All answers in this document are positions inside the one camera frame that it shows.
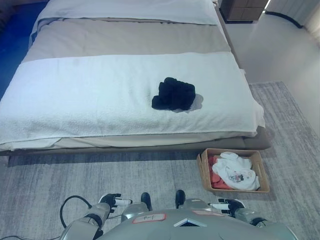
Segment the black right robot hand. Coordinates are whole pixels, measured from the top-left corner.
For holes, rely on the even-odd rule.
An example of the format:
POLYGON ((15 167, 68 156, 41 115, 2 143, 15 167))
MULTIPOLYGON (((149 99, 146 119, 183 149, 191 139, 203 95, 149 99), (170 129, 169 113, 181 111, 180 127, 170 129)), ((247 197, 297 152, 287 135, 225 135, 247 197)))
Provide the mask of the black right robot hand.
POLYGON ((218 203, 209 203, 210 207, 215 208, 217 210, 221 210, 223 213, 231 213, 240 208, 245 208, 243 202, 237 199, 226 199, 226 198, 219 198, 218 203))

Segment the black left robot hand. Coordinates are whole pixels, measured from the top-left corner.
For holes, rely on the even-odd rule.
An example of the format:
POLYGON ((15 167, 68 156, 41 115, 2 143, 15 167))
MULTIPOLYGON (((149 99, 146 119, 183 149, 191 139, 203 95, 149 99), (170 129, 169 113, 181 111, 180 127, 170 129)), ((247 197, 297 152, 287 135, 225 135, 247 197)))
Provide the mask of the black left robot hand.
POLYGON ((133 203, 131 199, 123 199, 121 193, 108 193, 104 194, 99 203, 106 203, 110 207, 110 213, 114 213, 115 208, 119 206, 128 206, 133 203))

